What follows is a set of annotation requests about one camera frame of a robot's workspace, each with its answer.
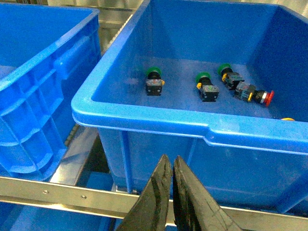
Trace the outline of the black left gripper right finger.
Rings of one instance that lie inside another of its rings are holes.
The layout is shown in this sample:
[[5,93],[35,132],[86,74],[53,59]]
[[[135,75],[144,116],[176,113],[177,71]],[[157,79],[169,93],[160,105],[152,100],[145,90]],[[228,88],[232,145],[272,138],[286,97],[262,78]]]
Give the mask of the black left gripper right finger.
[[179,231],[241,231],[182,157],[173,165],[173,210]]

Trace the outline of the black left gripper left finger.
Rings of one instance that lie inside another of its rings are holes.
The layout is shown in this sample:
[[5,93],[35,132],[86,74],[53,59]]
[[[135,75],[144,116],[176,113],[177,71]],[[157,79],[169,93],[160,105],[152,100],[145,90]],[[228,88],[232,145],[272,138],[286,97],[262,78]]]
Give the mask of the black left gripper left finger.
[[134,206],[117,227],[118,231],[163,231],[167,222],[172,170],[162,155]]

